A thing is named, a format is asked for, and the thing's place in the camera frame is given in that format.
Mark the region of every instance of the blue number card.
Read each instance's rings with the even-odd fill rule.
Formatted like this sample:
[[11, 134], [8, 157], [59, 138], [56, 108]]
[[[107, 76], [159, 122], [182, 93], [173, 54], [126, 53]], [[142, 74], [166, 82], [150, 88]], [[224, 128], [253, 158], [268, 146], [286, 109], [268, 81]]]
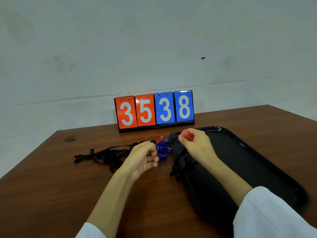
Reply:
[[174, 102], [173, 93], [156, 93], [155, 94], [156, 123], [174, 123]]
[[194, 119], [193, 95], [191, 90], [175, 91], [176, 121]]

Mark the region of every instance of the forearm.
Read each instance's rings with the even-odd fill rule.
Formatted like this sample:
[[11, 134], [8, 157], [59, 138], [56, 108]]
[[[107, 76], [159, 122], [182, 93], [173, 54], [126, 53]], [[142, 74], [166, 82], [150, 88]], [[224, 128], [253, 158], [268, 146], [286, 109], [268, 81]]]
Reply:
[[87, 220], [98, 227], [107, 238], [114, 238], [116, 235], [132, 184], [129, 172], [121, 168], [118, 169]]
[[209, 164], [207, 170], [220, 182], [237, 206], [241, 205], [244, 197], [252, 190], [246, 181], [219, 159]]

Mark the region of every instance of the brown table surface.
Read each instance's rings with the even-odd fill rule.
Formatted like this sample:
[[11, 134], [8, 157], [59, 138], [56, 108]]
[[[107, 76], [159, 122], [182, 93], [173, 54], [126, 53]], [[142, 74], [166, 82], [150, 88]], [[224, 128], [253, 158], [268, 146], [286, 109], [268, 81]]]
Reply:
[[[317, 227], [317, 122], [264, 105], [195, 114], [195, 125], [222, 126], [297, 180], [311, 197], [303, 218]], [[0, 179], [0, 237], [74, 237], [112, 174], [74, 155], [165, 138], [173, 127], [120, 134], [117, 124], [60, 130]], [[67, 136], [78, 134], [73, 142]], [[223, 237], [200, 218], [182, 181], [171, 178], [174, 157], [145, 172], [128, 197], [118, 237]]]

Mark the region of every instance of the black tray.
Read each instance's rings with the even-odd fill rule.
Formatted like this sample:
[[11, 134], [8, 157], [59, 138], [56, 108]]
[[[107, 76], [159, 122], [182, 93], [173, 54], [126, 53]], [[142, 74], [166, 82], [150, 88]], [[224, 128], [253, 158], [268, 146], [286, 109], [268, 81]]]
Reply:
[[[218, 126], [198, 129], [209, 136], [219, 159], [253, 188], [268, 188], [297, 211], [307, 206], [308, 194], [298, 182], [232, 132]], [[182, 130], [169, 135], [169, 142], [176, 157], [184, 150], [177, 138], [181, 132]], [[198, 212], [215, 225], [232, 226], [238, 210], [237, 205], [216, 178], [199, 163], [184, 169], [188, 160], [195, 163], [189, 153], [179, 157], [176, 163], [183, 169], [185, 183]]]

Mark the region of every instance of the number 3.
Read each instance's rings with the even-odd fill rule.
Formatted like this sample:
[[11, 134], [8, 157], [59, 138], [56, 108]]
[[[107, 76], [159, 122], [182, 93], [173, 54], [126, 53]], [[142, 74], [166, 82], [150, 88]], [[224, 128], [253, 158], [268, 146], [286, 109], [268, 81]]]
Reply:
[[148, 123], [151, 121], [152, 119], [152, 112], [151, 109], [149, 109], [148, 107], [144, 107], [145, 104], [149, 104], [150, 100], [149, 99], [145, 99], [145, 100], [141, 100], [141, 107], [140, 107], [140, 112], [143, 113], [144, 111], [147, 112], [148, 117], [147, 119], [145, 119], [144, 117], [140, 117], [140, 119], [142, 120], [142, 122], [144, 123]]
[[[182, 95], [179, 97], [178, 103], [180, 105], [180, 109], [179, 109], [179, 115], [182, 119], [187, 119], [189, 117], [189, 114], [191, 112], [191, 110], [188, 107], [189, 104], [189, 99], [187, 96]], [[183, 114], [183, 109], [186, 109], [186, 115]]]
[[160, 115], [160, 117], [163, 121], [166, 122], [166, 121], [170, 120], [172, 113], [171, 113], [171, 110], [168, 108], [170, 106], [170, 101], [167, 98], [161, 98], [161, 100], [159, 101], [160, 105], [162, 105], [163, 102], [166, 103], [166, 105], [164, 107], [164, 111], [167, 111], [167, 117], [164, 117], [164, 115]]
[[124, 109], [124, 107], [128, 107], [128, 110], [125, 112], [125, 115], [128, 115], [129, 116], [129, 121], [125, 121], [124, 119], [122, 119], [122, 123], [126, 126], [129, 126], [133, 123], [133, 116], [132, 114], [130, 113], [131, 111], [131, 105], [127, 102], [123, 102], [120, 106], [120, 109]]

